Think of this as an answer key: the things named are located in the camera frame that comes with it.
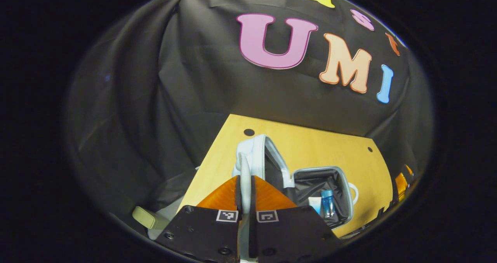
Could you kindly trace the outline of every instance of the blue bottle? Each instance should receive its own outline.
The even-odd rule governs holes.
[[[325,210],[325,217],[334,216],[335,208],[333,206],[333,192],[331,190],[321,192],[321,203]]]

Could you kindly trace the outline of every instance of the toiletry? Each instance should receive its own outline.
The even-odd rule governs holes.
[[[321,197],[309,197],[309,206],[316,210],[316,213],[321,215]]]
[[[325,217],[332,217],[335,214],[333,192],[331,190],[321,192],[321,202],[323,203],[323,208],[325,210]]]

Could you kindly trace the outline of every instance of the pink letter u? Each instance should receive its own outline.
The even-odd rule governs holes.
[[[242,14],[236,18],[242,24],[240,31],[240,51],[248,61],[262,67],[272,69],[289,69],[299,65],[304,59],[309,43],[311,31],[318,30],[318,26],[303,19],[286,19],[291,26],[292,35],[290,45],[284,54],[273,54],[264,48],[268,24],[275,18],[267,14]]]

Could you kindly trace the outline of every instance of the wooden table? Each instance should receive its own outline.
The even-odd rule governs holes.
[[[254,130],[254,136],[269,136],[290,173],[318,166],[338,166],[343,170],[348,182],[359,189],[359,198],[350,222],[334,230],[337,237],[375,219],[381,208],[388,208],[393,197],[392,182],[373,140],[234,114],[229,115],[219,131],[179,208],[197,205],[231,178],[236,146],[252,138],[244,134],[245,129]]]

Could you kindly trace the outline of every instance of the suitcase handle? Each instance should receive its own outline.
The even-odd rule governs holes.
[[[353,189],[354,192],[355,192],[355,198],[354,198],[354,201],[353,201],[353,203],[355,205],[355,203],[357,203],[357,199],[359,198],[359,189],[357,189],[357,187],[353,183],[350,183],[350,182],[348,183],[348,186],[351,189]]]

